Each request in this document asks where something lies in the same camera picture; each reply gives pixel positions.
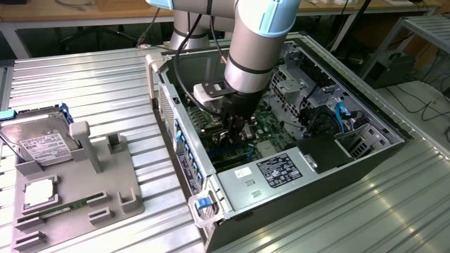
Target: warning label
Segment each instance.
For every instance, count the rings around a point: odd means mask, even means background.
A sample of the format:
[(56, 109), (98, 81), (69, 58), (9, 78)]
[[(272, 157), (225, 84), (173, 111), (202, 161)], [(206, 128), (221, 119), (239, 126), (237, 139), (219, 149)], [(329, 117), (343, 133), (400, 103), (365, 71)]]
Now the warning label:
[(276, 188), (301, 177), (288, 155), (280, 154), (256, 164), (271, 188)]
[(20, 144), (37, 162), (45, 162), (70, 155), (70, 150), (58, 133), (20, 141)]

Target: metal rack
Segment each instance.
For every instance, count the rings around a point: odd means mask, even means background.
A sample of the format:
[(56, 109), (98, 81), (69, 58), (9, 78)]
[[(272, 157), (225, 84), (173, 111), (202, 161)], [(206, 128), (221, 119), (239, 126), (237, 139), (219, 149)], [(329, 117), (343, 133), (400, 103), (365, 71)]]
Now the metal rack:
[[(444, 16), (401, 17), (393, 25), (392, 30), (387, 34), (387, 37), (381, 42), (375, 54), (361, 68), (359, 73), (361, 79), (365, 78), (381, 53), (385, 51), (388, 45), (403, 28), (408, 29), (411, 33), (419, 35), (424, 40), (427, 40), (447, 54), (450, 54), (450, 18)], [(401, 43), (399, 49), (403, 49), (407, 43), (408, 40)]]

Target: green circuit board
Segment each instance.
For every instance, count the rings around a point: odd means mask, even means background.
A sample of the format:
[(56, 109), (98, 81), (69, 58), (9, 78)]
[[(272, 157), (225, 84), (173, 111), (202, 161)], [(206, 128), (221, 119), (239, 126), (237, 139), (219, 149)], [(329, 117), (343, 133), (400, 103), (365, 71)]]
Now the green circuit board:
[(276, 152), (280, 152), (285, 145), (295, 140), (280, 125), (273, 113), (265, 111), (264, 108), (265, 103), (261, 101), (261, 105), (253, 114), (255, 120), (251, 122), (255, 137), (244, 143), (219, 148), (213, 138), (224, 130), (220, 119), (212, 117), (197, 107), (186, 106), (190, 122), (217, 172), (263, 158), (263, 154), (256, 148), (257, 143), (269, 141)]

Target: hard drive label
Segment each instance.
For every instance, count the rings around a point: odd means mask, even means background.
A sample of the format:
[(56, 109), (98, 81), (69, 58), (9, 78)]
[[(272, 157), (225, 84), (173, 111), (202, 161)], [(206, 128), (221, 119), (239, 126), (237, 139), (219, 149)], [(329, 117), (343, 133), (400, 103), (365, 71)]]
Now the hard drive label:
[(20, 144), (36, 162), (50, 161), (70, 155), (70, 150), (58, 133), (22, 140)]

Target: hard drive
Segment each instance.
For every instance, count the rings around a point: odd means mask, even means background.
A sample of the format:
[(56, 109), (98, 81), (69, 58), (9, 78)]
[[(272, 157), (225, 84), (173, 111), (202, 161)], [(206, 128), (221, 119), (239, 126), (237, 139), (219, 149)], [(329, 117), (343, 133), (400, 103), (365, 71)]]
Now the hard drive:
[(49, 107), (18, 112), (0, 123), (0, 136), (22, 162), (36, 160), (41, 166), (72, 159), (80, 143), (69, 137), (66, 110)]

